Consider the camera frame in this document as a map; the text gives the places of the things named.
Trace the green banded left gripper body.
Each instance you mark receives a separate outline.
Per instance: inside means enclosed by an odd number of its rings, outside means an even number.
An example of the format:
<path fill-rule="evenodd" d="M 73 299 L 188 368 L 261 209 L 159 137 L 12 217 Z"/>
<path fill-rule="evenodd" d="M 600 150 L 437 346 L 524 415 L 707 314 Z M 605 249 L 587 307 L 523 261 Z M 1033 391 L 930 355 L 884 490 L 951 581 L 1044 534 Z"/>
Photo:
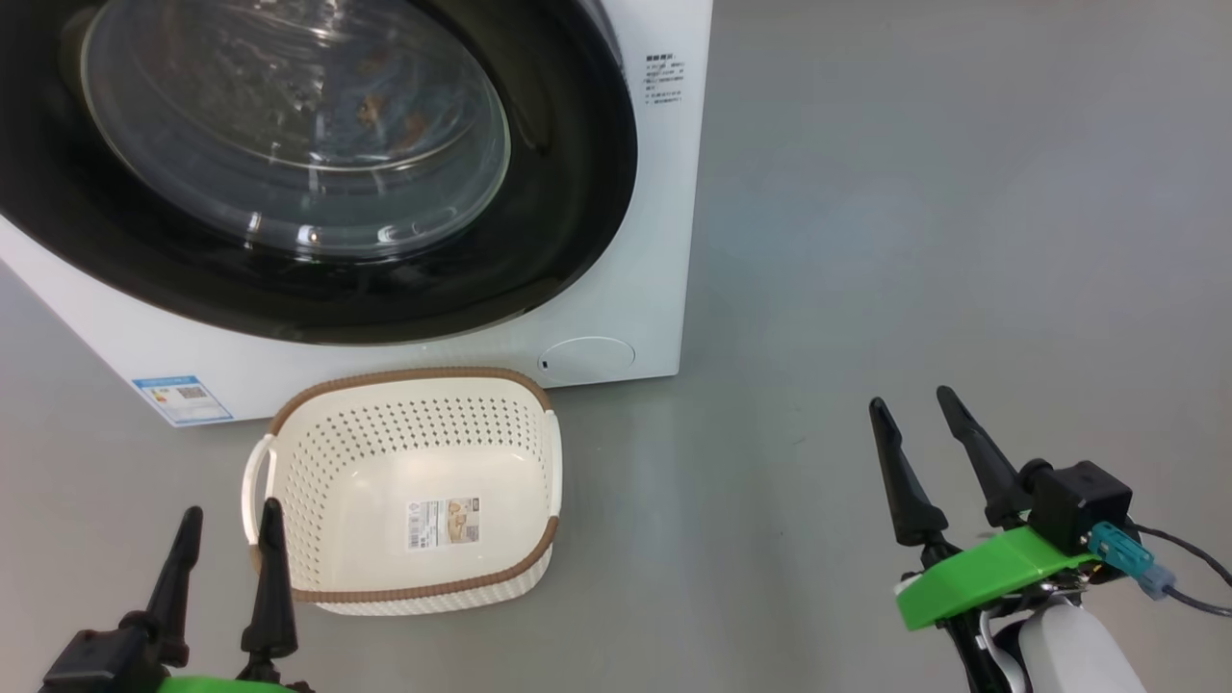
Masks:
<path fill-rule="evenodd" d="M 161 679 L 158 693 L 170 692 L 314 692 L 314 688 L 304 679 L 283 681 L 282 675 L 274 658 L 251 658 L 241 668 L 241 673 L 225 679 L 219 676 L 171 676 Z"/>

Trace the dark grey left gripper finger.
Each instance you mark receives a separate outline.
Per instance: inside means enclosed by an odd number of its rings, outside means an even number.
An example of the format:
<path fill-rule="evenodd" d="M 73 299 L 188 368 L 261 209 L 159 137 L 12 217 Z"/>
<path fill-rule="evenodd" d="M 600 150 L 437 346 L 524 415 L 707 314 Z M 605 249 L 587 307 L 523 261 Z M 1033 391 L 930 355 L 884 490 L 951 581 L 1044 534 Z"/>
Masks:
<path fill-rule="evenodd" d="M 172 547 L 156 580 L 145 613 L 154 628 L 156 658 L 168 667 L 188 665 L 190 649 L 185 640 L 188 619 L 190 580 L 201 552 L 205 513 L 190 507 L 182 515 Z"/>
<path fill-rule="evenodd" d="M 264 501 L 257 552 L 260 575 L 253 615 L 241 635 L 241 651 L 249 655 L 241 679 L 281 679 L 274 662 L 298 650 L 298 636 L 283 511 L 278 499 Z"/>

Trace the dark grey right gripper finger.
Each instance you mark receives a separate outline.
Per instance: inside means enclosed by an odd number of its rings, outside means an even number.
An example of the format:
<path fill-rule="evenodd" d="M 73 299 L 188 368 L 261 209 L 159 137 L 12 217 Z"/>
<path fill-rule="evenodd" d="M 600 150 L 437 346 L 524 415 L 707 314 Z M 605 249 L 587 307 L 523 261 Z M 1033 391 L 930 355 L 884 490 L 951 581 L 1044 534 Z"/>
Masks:
<path fill-rule="evenodd" d="M 1032 508 L 1032 499 L 1016 482 L 1016 469 L 991 440 L 986 429 L 979 425 L 952 388 L 938 387 L 938 404 L 952 438 L 958 440 L 967 453 L 986 497 L 986 511 L 983 511 L 986 522 L 1003 530 L 1024 527 L 1023 517 Z"/>
<path fill-rule="evenodd" d="M 902 547 L 931 547 L 942 543 L 949 522 L 941 509 L 931 504 L 910 460 L 903 450 L 903 437 L 885 400 L 869 403 L 878 466 L 885 483 L 896 541 Z"/>

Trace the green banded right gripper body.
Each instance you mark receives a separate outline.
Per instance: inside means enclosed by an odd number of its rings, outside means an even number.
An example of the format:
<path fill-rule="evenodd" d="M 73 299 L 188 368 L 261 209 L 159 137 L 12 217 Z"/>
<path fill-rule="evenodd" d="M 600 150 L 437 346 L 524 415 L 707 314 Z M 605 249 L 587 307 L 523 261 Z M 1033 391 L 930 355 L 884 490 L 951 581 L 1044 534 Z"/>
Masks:
<path fill-rule="evenodd" d="M 970 692 L 1115 692 L 1117 641 L 1080 596 L 1117 575 L 1117 527 L 1096 524 L 1064 555 L 1029 527 L 970 550 L 919 547 L 922 570 L 896 586 L 910 631 L 938 628 Z"/>

